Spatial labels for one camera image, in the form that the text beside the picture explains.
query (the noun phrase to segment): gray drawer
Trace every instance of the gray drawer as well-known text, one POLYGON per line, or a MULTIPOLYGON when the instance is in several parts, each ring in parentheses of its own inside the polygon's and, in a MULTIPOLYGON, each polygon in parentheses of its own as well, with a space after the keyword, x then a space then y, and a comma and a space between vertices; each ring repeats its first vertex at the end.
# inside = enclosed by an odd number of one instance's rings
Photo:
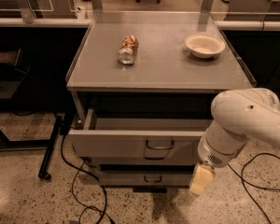
POLYGON ((202 132, 71 131, 79 157, 95 163, 188 165, 198 160, 202 132))
POLYGON ((146 186, 146 187, 188 187, 191 174, 121 174, 100 173, 100 184, 103 186, 146 186))

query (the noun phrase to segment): white bowl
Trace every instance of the white bowl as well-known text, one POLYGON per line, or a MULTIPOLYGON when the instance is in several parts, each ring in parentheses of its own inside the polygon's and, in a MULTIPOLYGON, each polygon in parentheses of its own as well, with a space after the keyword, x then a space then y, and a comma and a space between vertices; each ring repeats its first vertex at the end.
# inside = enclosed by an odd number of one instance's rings
POLYGON ((225 43, 213 35, 190 35, 185 43, 194 56, 202 59, 217 57, 225 49, 225 43))

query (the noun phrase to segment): lower drawer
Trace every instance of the lower drawer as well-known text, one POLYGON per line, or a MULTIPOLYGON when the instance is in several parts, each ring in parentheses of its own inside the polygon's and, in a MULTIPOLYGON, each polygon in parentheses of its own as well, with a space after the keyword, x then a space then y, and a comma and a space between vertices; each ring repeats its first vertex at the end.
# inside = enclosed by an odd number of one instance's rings
POLYGON ((98 177, 102 186, 118 187, 188 187, 192 179, 191 172, 188 173, 103 173, 99 172, 98 177))

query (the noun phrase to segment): table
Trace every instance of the table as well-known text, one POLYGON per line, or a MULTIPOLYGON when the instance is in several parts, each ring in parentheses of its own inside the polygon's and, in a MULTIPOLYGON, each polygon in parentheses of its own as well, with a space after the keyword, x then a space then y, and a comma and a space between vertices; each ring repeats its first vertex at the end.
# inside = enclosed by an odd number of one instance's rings
MULTIPOLYGON (((163 104, 159 101, 160 93, 187 96, 252 87, 228 46, 217 59, 200 60, 192 56, 184 41, 196 33, 223 39, 212 18, 202 13, 97 14, 72 64, 67 89, 73 94, 84 125, 82 131, 70 132, 75 151, 80 157, 91 157, 98 166, 102 185, 188 186, 189 173, 198 161, 195 148, 203 130, 195 129, 188 120, 177 119, 105 117, 100 121, 95 117, 95 108, 85 111, 79 96, 82 92, 100 92, 103 96, 118 92, 140 96, 152 93, 156 95, 152 101, 163 104), (134 65, 123 65, 117 60, 126 35, 139 40, 134 65)), ((198 97, 191 105, 203 105, 200 101, 198 97)), ((206 124, 196 121, 201 127, 206 124)))

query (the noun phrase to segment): drawer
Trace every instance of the drawer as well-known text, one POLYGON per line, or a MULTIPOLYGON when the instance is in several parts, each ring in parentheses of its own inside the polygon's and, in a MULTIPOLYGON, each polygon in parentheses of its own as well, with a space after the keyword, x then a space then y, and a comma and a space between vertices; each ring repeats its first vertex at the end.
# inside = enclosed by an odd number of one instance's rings
POLYGON ((188 187, 192 179, 191 173, 142 173, 142 174, 98 174, 103 186, 145 186, 145 187, 188 187))
POLYGON ((94 163, 175 165, 198 160, 197 146, 202 132, 168 131, 71 131, 79 157, 94 163))
POLYGON ((83 130, 69 136, 79 157, 94 164, 192 165, 207 120, 94 119, 89 110, 83 130))

